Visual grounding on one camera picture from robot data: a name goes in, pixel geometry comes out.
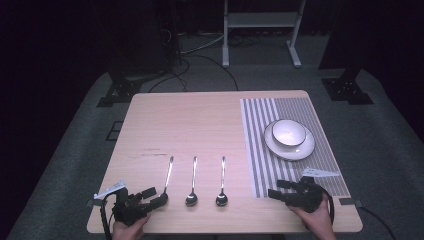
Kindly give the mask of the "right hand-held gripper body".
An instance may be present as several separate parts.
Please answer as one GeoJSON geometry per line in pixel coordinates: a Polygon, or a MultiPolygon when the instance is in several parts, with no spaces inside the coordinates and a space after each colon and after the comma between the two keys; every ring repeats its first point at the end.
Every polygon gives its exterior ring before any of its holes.
{"type": "Polygon", "coordinates": [[[316,178],[338,176],[336,172],[319,170],[307,167],[302,172],[302,177],[298,182],[292,182],[291,187],[295,193],[290,197],[288,206],[300,207],[308,213],[314,212],[322,201],[322,195],[328,197],[330,212],[334,212],[334,202],[330,193],[321,185],[315,182],[316,178]]]}

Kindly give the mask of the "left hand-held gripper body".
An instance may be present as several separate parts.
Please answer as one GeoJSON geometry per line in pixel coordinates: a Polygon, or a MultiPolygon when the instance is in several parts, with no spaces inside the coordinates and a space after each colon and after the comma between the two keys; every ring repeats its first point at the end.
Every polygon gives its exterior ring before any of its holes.
{"type": "Polygon", "coordinates": [[[106,203],[107,198],[111,195],[115,195],[115,204],[112,208],[112,213],[116,221],[122,222],[127,226],[133,225],[137,220],[147,216],[147,206],[143,205],[141,201],[143,198],[141,192],[136,194],[128,194],[128,189],[124,180],[120,180],[118,183],[107,187],[105,190],[95,193],[93,199],[100,199],[100,215],[102,224],[108,226],[108,220],[106,216],[106,203]]]}

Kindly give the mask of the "metal spoon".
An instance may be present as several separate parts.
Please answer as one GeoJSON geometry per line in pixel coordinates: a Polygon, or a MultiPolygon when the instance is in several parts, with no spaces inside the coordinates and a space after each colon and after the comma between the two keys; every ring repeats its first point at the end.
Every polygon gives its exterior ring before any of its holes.
{"type": "Polygon", "coordinates": [[[170,159],[169,159],[166,180],[165,180],[164,189],[163,189],[163,193],[162,193],[162,196],[166,199],[168,198],[167,189],[168,189],[168,185],[169,185],[170,175],[171,175],[171,172],[172,172],[173,162],[174,162],[174,156],[171,156],[170,159]]]}
{"type": "Polygon", "coordinates": [[[228,197],[225,194],[225,166],[226,166],[226,157],[223,156],[221,160],[221,186],[220,193],[216,197],[216,205],[219,207],[226,206],[228,203],[228,197]]]}
{"type": "Polygon", "coordinates": [[[193,168],[192,168],[191,193],[186,197],[186,200],[185,200],[185,204],[187,207],[195,206],[198,201],[198,197],[195,193],[196,169],[197,169],[197,157],[194,157],[193,168]]]}

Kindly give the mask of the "person's left hand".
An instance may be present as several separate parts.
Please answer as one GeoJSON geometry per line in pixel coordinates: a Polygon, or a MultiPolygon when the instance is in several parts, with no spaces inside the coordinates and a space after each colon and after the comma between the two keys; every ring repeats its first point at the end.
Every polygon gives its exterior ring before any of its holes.
{"type": "Polygon", "coordinates": [[[144,236],[143,228],[149,219],[149,216],[141,218],[131,226],[116,221],[113,224],[112,240],[141,240],[144,236]]]}

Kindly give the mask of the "person's right hand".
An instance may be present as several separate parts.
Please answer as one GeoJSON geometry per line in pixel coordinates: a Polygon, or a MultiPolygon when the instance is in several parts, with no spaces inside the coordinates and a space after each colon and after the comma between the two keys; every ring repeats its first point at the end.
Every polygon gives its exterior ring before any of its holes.
{"type": "Polygon", "coordinates": [[[328,197],[323,194],[319,207],[312,213],[300,207],[289,206],[288,209],[296,214],[319,240],[336,240],[328,207],[328,197]]]}

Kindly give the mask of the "white plate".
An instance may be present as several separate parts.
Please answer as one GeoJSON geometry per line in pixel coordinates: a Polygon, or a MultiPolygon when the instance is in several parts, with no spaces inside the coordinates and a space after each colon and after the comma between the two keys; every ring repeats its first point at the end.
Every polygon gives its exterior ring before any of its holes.
{"type": "Polygon", "coordinates": [[[264,132],[266,146],[271,152],[288,161],[302,160],[312,154],[315,149],[315,139],[309,129],[301,124],[306,130],[305,141],[298,146],[286,146],[277,142],[272,135],[272,126],[276,121],[270,123],[264,132]]]}

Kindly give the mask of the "grey striped placemat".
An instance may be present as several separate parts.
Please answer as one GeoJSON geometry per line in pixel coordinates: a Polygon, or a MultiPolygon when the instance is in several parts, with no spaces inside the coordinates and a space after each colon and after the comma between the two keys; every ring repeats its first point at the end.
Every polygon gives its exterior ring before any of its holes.
{"type": "Polygon", "coordinates": [[[240,106],[254,197],[265,198],[279,179],[297,182],[311,170],[328,173],[324,177],[316,177],[315,182],[331,195],[340,197],[349,194],[309,99],[242,99],[240,106]],[[302,124],[312,140],[307,151],[295,150],[294,160],[277,155],[266,143],[272,132],[272,124],[277,120],[294,120],[302,124]]]}

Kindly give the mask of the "white bowl with dark rim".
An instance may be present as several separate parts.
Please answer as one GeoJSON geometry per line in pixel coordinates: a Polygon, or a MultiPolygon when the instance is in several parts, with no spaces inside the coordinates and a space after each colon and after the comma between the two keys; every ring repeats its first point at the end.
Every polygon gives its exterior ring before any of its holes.
{"type": "Polygon", "coordinates": [[[272,126],[272,135],[280,144],[298,146],[306,139],[306,130],[293,120],[278,120],[272,126]]]}

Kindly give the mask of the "black stand base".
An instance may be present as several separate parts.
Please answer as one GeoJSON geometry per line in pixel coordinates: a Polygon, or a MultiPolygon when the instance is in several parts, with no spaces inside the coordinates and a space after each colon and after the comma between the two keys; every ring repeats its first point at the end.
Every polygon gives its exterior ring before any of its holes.
{"type": "Polygon", "coordinates": [[[356,83],[360,68],[346,68],[340,77],[323,78],[327,94],[332,101],[347,101],[350,105],[372,105],[369,95],[356,83]]]}
{"type": "Polygon", "coordinates": [[[98,107],[112,107],[115,103],[129,103],[142,86],[140,80],[129,80],[123,72],[111,71],[109,76],[112,80],[105,96],[97,103],[98,107]]]}

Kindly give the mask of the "white metal stand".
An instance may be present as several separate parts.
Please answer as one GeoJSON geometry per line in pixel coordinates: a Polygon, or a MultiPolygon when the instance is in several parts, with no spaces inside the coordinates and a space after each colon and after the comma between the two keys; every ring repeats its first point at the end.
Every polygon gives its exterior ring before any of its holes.
{"type": "Polygon", "coordinates": [[[228,0],[224,0],[222,66],[230,65],[228,35],[231,29],[237,28],[291,28],[291,39],[286,42],[289,55],[295,68],[302,63],[295,48],[297,36],[303,18],[306,0],[299,0],[295,12],[265,13],[231,13],[228,11],[228,0]]]}

